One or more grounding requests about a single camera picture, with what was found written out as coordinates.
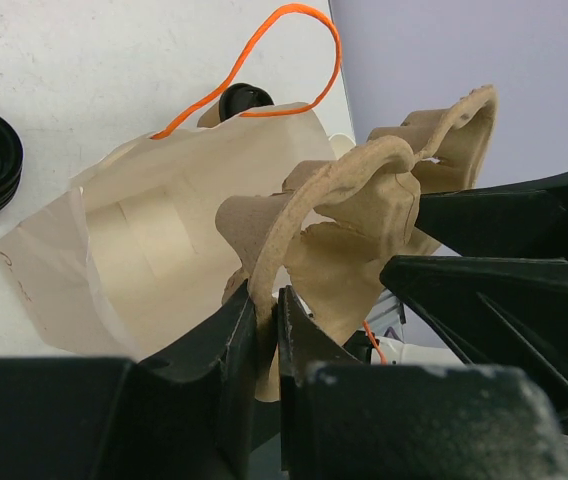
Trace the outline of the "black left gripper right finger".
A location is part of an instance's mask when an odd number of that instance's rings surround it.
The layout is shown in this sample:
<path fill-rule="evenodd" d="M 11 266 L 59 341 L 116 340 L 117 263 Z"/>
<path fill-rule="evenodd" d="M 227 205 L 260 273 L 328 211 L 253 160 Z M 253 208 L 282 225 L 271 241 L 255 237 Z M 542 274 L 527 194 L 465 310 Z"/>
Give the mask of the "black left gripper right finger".
<path fill-rule="evenodd" d="M 309 317 L 292 286 L 279 291 L 276 320 L 281 383 L 300 385 L 307 369 L 317 362 L 361 364 Z"/>

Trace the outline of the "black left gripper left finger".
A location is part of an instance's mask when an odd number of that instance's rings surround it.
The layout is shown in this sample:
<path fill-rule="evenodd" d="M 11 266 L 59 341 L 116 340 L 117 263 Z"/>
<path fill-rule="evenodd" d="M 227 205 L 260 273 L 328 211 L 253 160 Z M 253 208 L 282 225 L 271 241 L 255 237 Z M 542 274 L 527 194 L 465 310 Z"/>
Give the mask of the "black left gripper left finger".
<path fill-rule="evenodd" d="M 139 365 L 170 382 L 190 383 L 218 367 L 228 370 L 251 351 L 255 336 L 255 305 L 248 288 L 239 287 L 208 319 Z"/>

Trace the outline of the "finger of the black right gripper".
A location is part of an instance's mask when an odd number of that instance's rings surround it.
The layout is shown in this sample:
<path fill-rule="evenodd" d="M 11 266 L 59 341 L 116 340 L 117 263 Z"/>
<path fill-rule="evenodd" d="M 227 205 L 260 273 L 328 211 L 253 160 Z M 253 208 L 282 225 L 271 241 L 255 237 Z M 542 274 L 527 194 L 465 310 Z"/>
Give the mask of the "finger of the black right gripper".
<path fill-rule="evenodd" d="M 466 364 L 522 369 L 568 415 L 568 263 L 395 256 L 381 283 Z"/>
<path fill-rule="evenodd" d="M 426 194 L 416 227 L 462 256 L 568 261 L 568 172 Z"/>

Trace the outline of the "printed paper takeout bag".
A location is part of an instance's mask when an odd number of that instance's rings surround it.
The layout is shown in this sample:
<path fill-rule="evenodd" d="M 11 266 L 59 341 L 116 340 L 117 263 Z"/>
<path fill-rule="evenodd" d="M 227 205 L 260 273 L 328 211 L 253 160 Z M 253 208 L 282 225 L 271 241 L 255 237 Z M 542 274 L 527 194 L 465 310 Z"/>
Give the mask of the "printed paper takeout bag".
<path fill-rule="evenodd" d="M 0 266 L 40 338 L 91 356 L 148 357 L 220 306 L 239 267 L 215 216 L 234 195 L 268 195 L 304 160 L 331 160 L 313 103 L 197 122 L 232 85 L 288 4 L 250 37 L 226 78 L 166 127 L 113 150 L 0 239 Z"/>

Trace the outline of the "brown cardboard cup carrier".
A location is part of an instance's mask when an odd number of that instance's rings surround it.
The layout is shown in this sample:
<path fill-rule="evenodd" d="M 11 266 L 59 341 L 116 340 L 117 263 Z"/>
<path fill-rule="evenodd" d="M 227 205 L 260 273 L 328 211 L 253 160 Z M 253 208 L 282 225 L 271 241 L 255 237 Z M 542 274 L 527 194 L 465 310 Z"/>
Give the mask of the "brown cardboard cup carrier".
<path fill-rule="evenodd" d="M 397 127 L 373 130 L 337 160 L 298 164 L 278 194 L 222 203 L 216 228 L 241 263 L 227 291 L 246 283 L 256 310 L 259 401 L 280 397 L 278 271 L 287 271 L 315 324 L 344 344 L 377 302 L 386 263 L 438 249 L 415 226 L 420 198 L 475 186 L 497 110 L 495 87 L 474 89 L 447 109 L 418 110 Z"/>

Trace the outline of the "black plastic cup lid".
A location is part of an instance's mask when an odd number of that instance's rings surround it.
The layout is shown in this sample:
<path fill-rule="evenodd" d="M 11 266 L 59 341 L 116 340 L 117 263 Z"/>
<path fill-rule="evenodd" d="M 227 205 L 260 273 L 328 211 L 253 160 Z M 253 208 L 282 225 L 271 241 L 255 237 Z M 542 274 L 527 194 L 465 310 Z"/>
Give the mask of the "black plastic cup lid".
<path fill-rule="evenodd" d="M 247 83 L 235 83 L 219 98 L 219 118 L 223 122 L 249 109 L 273 104 L 272 97 L 265 90 Z"/>

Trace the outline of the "brown paper coffee cup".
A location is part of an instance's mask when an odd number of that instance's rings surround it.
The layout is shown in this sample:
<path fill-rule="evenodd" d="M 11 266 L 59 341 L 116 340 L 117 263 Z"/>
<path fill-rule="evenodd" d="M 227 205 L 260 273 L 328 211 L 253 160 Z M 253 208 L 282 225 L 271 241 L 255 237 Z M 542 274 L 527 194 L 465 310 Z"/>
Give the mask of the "brown paper coffee cup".
<path fill-rule="evenodd" d="M 216 102 L 205 113 L 203 113 L 198 122 L 198 128 L 213 128 L 222 122 L 220 118 L 219 103 Z"/>

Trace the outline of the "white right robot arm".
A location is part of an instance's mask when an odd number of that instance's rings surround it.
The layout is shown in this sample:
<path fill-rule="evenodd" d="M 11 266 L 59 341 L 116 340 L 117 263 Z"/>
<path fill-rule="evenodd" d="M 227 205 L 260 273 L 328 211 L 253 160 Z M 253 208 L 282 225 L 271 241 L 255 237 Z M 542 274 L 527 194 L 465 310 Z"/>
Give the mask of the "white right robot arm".
<path fill-rule="evenodd" d="M 393 257 L 380 278 L 442 340 L 386 340 L 402 364 L 522 369 L 568 417 L 568 172 L 423 196 L 416 226 L 446 256 Z"/>

